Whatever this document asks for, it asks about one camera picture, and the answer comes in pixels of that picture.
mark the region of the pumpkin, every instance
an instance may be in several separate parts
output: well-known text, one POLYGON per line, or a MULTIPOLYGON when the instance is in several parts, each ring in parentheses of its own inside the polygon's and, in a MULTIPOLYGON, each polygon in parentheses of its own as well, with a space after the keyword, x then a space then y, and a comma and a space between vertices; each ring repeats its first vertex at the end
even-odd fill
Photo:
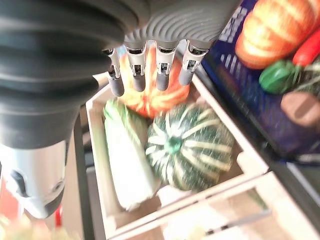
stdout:
POLYGON ((180 104, 148 129, 145 154, 165 184, 199 192, 218 183, 232 165, 234 138, 212 108, 180 104))
POLYGON ((124 95, 119 99, 130 109, 144 117, 154 118, 161 111, 168 111, 173 106, 184 102, 189 94, 189 86, 181 86, 178 77, 181 62, 174 58, 169 74, 169 85, 165 91, 156 87, 157 66, 156 48, 149 48, 145 66, 145 90, 138 92, 134 88, 134 78, 127 55, 120 58, 120 69, 124 84, 124 95))
POLYGON ((290 54, 319 25, 318 0, 259 0, 248 14, 235 53, 251 69, 290 54))

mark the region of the red chili pepper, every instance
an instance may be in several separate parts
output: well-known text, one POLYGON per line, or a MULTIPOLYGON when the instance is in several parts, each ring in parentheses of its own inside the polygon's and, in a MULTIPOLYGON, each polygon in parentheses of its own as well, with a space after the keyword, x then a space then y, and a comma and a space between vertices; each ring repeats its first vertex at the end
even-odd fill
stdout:
POLYGON ((307 66, 312 64, 320 54, 320 28, 316 30, 296 51, 293 57, 293 64, 307 66))
POLYGON ((55 226, 61 227, 62 226, 62 206, 60 205, 56 210, 55 210, 55 226))

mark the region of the green squash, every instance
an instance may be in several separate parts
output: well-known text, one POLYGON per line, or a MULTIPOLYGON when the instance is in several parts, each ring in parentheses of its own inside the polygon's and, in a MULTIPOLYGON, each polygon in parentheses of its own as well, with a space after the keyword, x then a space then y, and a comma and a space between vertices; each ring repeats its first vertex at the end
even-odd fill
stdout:
POLYGON ((233 144, 234 137, 211 107, 181 104, 154 119, 145 154, 164 183, 199 192, 230 170, 233 144))

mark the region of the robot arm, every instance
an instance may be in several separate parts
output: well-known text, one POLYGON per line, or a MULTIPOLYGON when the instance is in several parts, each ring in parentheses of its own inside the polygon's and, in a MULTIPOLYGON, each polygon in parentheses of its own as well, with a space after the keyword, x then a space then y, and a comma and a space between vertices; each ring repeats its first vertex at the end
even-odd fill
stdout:
POLYGON ((98 89, 92 75, 108 71, 112 92, 125 91, 116 47, 125 45, 143 91, 146 42, 155 40, 164 91, 177 45, 187 40, 179 82, 188 85, 240 1, 0 1, 0 161, 22 206, 40 219, 59 206, 74 122, 98 89))

